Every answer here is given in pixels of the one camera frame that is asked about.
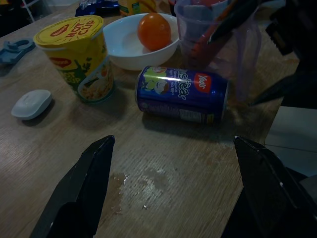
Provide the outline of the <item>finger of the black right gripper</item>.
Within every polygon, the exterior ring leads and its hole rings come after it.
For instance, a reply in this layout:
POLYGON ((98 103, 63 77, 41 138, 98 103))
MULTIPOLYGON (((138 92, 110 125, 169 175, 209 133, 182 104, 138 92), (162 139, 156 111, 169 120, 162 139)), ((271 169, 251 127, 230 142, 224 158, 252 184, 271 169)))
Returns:
POLYGON ((252 102, 249 103, 249 106, 255 106, 258 104, 266 103, 275 99, 284 97, 292 92, 298 87, 301 81, 301 74, 294 73, 289 75, 271 87, 264 90, 260 95, 258 95, 252 102))
POLYGON ((235 0, 226 9, 228 13, 221 20, 209 38, 209 43, 215 42, 233 29, 243 24, 265 0, 235 0))

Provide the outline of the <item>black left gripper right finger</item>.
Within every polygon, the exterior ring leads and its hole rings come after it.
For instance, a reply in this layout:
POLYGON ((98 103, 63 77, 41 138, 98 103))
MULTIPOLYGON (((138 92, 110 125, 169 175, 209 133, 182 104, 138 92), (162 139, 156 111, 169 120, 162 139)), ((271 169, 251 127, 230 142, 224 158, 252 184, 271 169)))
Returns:
POLYGON ((315 238, 317 178, 283 165, 263 145, 234 140, 243 189, 224 238, 315 238))

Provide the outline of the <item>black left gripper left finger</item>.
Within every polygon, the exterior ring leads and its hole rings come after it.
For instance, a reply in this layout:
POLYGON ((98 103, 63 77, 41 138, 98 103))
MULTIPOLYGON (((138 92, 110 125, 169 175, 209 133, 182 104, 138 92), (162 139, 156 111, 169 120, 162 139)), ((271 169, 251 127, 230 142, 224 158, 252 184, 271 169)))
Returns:
POLYGON ((115 137, 86 148, 55 187, 32 238, 92 238, 98 229, 107 193, 115 137))

